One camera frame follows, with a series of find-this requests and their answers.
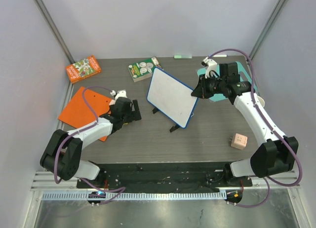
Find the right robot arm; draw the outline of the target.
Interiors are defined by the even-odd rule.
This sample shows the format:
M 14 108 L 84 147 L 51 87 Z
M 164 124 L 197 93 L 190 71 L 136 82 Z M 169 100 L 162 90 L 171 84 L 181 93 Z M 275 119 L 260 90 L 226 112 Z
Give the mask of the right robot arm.
M 228 186 L 236 185 L 241 177 L 270 177 L 293 169 L 298 150 L 295 137 L 282 132 L 259 102 L 249 81 L 241 80 L 236 62 L 217 64 L 204 59 L 205 73 L 198 76 L 198 84 L 191 93 L 201 99 L 222 94 L 242 114 L 256 138 L 258 149 L 249 158 L 232 162 L 223 180 Z

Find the blue-framed whiteboard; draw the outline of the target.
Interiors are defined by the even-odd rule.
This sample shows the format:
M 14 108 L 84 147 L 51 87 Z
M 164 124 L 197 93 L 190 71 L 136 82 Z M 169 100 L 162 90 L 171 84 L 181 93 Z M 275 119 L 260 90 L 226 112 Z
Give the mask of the blue-framed whiteboard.
M 198 102 L 193 90 L 168 72 L 154 68 L 147 101 L 181 128 L 186 128 Z

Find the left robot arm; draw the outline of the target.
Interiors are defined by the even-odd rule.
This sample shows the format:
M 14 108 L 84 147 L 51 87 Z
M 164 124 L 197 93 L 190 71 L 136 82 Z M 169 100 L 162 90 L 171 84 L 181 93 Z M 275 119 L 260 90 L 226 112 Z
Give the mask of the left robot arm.
M 40 166 L 52 172 L 58 181 L 84 178 L 94 188 L 100 188 L 104 185 L 105 175 L 97 164 L 81 159 L 82 150 L 100 138 L 114 134 L 123 125 L 138 120 L 141 120 L 138 101 L 118 97 L 110 105 L 110 112 L 96 121 L 76 130 L 56 130 L 44 150 Z

